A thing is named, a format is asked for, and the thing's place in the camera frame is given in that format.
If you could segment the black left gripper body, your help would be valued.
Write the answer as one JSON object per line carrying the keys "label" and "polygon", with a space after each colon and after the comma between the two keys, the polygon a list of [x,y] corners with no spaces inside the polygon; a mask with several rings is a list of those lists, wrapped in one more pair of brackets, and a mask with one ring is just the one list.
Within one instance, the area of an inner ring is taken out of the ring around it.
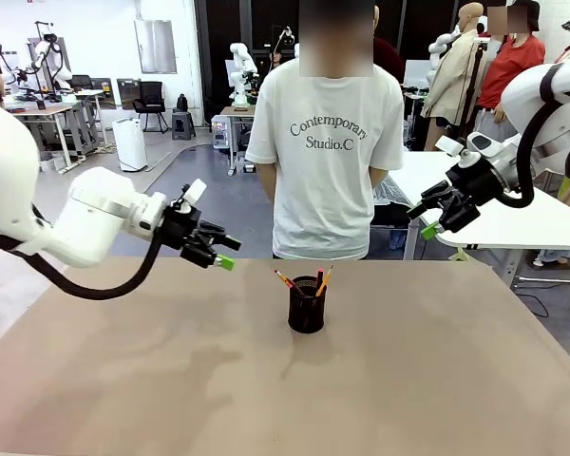
{"label": "black left gripper body", "polygon": [[192,207],[182,213],[167,206],[163,211],[162,244],[176,250],[180,257],[209,257],[207,244],[197,234],[200,210]]}

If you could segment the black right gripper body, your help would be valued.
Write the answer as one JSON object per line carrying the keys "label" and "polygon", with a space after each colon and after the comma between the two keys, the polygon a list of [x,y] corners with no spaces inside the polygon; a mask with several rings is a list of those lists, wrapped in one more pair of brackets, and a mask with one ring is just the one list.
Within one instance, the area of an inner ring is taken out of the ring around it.
{"label": "black right gripper body", "polygon": [[442,180],[421,194],[441,196],[442,215],[439,223],[446,231],[457,233],[480,216],[479,207],[504,193],[504,186],[495,168],[486,159],[479,159],[468,168],[452,166]]}

